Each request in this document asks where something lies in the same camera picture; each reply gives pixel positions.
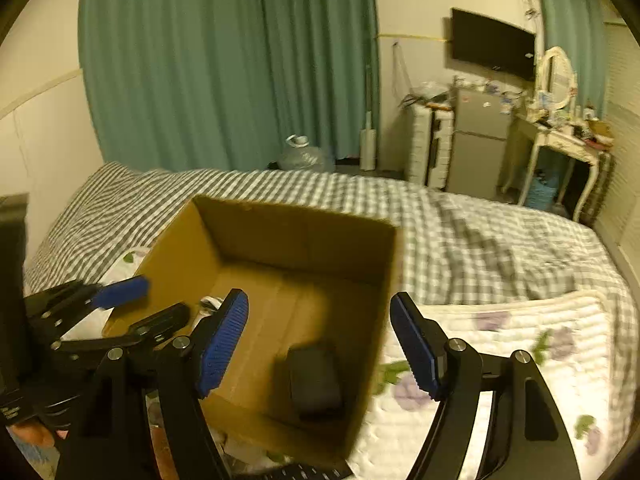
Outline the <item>person's left hand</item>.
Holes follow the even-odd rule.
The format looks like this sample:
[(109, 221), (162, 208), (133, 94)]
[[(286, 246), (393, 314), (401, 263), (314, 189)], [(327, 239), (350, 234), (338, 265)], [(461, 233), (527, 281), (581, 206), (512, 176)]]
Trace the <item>person's left hand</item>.
[(40, 448), (53, 448), (57, 440), (65, 439), (67, 436), (67, 431), (65, 430), (56, 430), (52, 434), (46, 426), (35, 418), (9, 426), (9, 430), (24, 442), (40, 446)]

